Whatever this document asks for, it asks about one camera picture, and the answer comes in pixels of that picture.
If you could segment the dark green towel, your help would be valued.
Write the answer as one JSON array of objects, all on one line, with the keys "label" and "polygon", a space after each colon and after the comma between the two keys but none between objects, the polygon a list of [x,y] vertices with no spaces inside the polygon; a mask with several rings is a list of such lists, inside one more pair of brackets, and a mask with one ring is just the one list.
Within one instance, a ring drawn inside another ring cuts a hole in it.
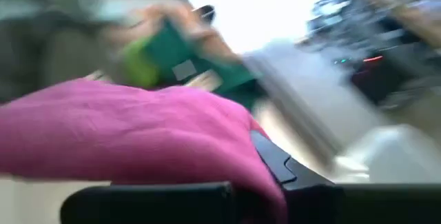
[{"label": "dark green towel", "polygon": [[221,55],[205,54],[168,19],[147,40],[143,51],[159,69],[159,81],[165,85],[185,85],[202,73],[210,72],[214,76],[212,92],[248,110],[265,96],[256,77],[242,63]]}]

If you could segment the black machine with coloured lights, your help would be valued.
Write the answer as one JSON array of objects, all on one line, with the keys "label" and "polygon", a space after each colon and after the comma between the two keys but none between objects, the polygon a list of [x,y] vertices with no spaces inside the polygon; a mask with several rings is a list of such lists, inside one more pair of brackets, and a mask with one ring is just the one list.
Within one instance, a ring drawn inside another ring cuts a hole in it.
[{"label": "black machine with coloured lights", "polygon": [[357,62],[349,81],[376,107],[401,108],[427,88],[441,86],[441,54],[417,43],[371,50]]}]

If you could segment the light blue towel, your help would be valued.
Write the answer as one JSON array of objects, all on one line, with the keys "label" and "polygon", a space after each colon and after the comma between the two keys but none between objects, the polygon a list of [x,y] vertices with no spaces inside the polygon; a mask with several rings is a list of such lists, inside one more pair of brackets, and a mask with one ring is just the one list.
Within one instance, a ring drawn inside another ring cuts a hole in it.
[{"label": "light blue towel", "polygon": [[171,0],[79,0],[88,17],[94,21],[110,21],[124,19],[133,11],[167,3]]}]

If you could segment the lime green towel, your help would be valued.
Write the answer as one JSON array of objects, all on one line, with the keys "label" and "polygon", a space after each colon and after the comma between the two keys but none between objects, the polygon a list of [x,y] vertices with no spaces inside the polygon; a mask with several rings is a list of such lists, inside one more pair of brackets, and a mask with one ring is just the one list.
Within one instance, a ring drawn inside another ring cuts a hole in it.
[{"label": "lime green towel", "polygon": [[137,39],[122,49],[125,78],[138,88],[155,88],[160,81],[160,70],[146,51],[149,39]]}]

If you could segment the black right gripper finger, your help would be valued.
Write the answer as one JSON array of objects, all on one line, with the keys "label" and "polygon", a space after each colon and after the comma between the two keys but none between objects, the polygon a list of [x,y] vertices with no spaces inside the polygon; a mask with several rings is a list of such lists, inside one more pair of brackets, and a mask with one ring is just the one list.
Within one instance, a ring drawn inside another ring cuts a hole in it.
[{"label": "black right gripper finger", "polygon": [[251,131],[250,136],[263,163],[282,188],[333,185],[331,181],[298,162],[260,132]]}]

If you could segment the grey towel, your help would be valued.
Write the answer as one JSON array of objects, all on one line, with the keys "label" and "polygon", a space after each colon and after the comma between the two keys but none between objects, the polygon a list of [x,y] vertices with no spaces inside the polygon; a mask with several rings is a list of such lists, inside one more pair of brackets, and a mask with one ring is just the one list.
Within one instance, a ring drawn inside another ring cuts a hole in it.
[{"label": "grey towel", "polygon": [[97,70],[116,77],[104,27],[60,12],[0,19],[0,104]]}]

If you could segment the magenta towel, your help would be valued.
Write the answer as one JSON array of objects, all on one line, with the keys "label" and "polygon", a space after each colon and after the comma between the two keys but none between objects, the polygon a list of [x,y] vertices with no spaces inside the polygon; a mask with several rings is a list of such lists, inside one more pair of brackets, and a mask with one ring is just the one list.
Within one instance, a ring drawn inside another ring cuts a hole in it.
[{"label": "magenta towel", "polygon": [[254,193],[254,223],[286,224],[282,190],[242,105],[176,86],[148,91],[76,79],[0,105],[0,174],[178,184],[229,181]]}]

